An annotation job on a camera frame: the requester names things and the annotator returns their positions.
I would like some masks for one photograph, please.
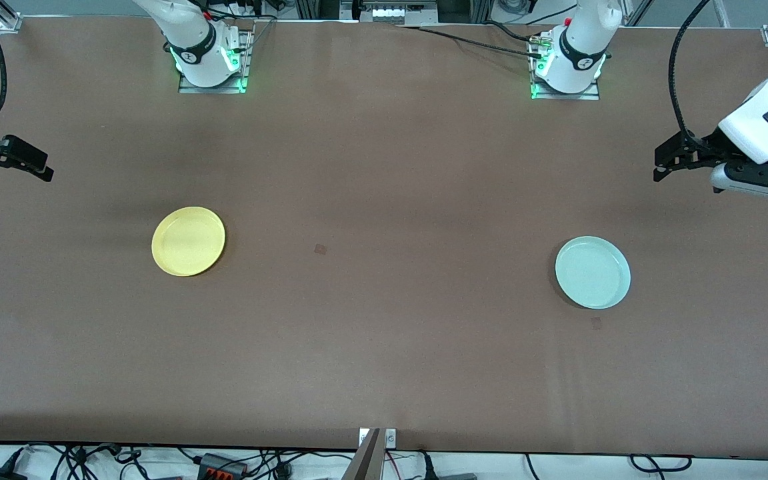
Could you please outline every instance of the table surface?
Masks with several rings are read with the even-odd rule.
[[[149,19],[28,19],[0,135],[55,179],[0,172],[0,439],[768,457],[768,199],[652,182],[673,36],[540,101],[514,55],[279,24],[247,94],[180,95]],[[758,31],[690,31],[691,128],[766,75]],[[180,279],[150,238],[189,205],[228,240]],[[554,285],[581,235],[627,256],[618,306]]]

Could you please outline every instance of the plate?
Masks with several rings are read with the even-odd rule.
[[[225,228],[204,207],[186,207],[166,216],[153,234],[153,259],[162,270],[190,277],[210,268],[223,251]]]
[[[588,308],[609,308],[630,289],[630,265],[621,250],[598,237],[578,237],[559,250],[555,277],[571,300]]]

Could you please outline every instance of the light blue plate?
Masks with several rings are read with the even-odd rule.
[[[630,289],[630,265],[621,250],[598,237],[578,237],[559,250],[555,277],[565,295],[588,308],[609,308]]]

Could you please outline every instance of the yellow plate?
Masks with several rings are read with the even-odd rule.
[[[153,259],[162,270],[190,277],[210,268],[221,256],[225,229],[219,216],[204,207],[186,207],[166,216],[153,234]]]

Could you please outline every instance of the red cable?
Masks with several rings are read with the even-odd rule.
[[[399,473],[399,468],[396,467],[396,460],[393,458],[392,453],[387,452],[387,458],[390,459],[390,464],[393,466],[393,470],[396,471],[396,478],[402,480],[402,474]]]

